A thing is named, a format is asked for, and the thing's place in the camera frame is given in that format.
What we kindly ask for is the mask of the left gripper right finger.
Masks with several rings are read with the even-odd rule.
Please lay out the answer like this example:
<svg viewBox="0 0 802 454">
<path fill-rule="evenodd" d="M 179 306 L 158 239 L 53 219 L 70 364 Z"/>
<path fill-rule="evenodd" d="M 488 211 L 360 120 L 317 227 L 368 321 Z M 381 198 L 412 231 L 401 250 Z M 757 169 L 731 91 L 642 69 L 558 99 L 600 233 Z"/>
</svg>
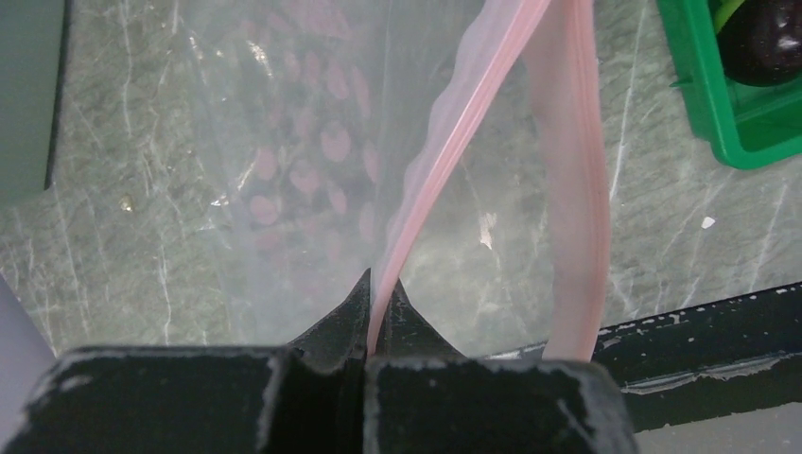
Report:
<svg viewBox="0 0 802 454">
<path fill-rule="evenodd" d="M 376 358 L 464 358 L 412 305 L 398 281 L 382 320 Z"/>
</svg>

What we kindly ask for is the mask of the clear zip top bag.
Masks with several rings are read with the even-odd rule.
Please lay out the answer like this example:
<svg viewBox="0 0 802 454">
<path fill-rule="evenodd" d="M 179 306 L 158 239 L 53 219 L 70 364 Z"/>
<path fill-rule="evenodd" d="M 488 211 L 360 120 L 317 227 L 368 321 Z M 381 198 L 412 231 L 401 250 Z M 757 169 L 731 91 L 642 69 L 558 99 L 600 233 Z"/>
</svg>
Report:
<svg viewBox="0 0 802 454">
<path fill-rule="evenodd" d="M 186 1 L 205 232 L 236 342 L 282 344 L 358 282 L 392 292 L 517 63 L 546 169 L 547 358 L 588 360 L 609 268 L 591 1 Z"/>
</svg>

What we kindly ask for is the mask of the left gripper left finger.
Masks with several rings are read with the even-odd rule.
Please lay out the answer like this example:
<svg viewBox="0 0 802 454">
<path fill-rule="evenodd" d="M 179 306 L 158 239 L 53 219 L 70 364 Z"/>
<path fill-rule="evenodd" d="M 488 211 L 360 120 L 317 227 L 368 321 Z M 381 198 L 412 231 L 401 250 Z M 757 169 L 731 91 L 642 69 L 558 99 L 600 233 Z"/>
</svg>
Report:
<svg viewBox="0 0 802 454">
<path fill-rule="evenodd" d="M 371 269 L 367 269 L 338 306 L 288 346 L 315 370 L 339 368 L 355 347 L 366 345 L 370 310 Z"/>
</svg>

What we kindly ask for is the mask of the dark red grape bunch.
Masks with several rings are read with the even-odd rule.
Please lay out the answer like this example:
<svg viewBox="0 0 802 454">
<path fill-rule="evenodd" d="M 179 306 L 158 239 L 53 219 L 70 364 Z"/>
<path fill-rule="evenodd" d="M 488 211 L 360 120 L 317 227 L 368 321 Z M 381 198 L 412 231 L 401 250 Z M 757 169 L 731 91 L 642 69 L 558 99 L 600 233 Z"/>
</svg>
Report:
<svg viewBox="0 0 802 454">
<path fill-rule="evenodd" d="M 257 91 L 244 203 L 273 285 L 347 292 L 369 267 L 380 156 L 373 26 L 324 1 L 287 1 L 243 23 Z"/>
</svg>

